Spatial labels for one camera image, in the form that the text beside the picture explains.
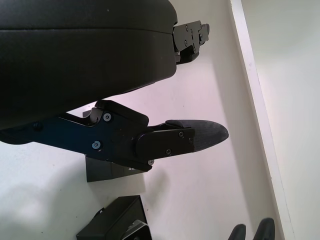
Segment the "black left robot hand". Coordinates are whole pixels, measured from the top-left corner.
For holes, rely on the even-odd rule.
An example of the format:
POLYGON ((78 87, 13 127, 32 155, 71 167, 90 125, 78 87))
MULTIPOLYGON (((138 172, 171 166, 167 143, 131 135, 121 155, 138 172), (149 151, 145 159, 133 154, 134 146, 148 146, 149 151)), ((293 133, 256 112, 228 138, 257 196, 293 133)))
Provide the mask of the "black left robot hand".
POLYGON ((147 172, 156 159, 229 137, 207 120, 149 118, 110 100, 172 77, 209 39, 168 0, 3 0, 0 140, 32 142, 147 172))

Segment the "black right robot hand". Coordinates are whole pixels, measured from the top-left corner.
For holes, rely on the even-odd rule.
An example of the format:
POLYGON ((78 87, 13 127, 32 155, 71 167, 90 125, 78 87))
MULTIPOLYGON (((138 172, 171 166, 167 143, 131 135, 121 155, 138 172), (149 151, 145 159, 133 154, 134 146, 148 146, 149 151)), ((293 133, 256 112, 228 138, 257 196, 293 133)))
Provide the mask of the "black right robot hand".
MULTIPOLYGON (((246 226, 244 224, 236 225, 228 240, 245 240, 246 226)), ((253 240, 275 240, 275 221, 273 218, 264 218, 257 228, 253 240)))

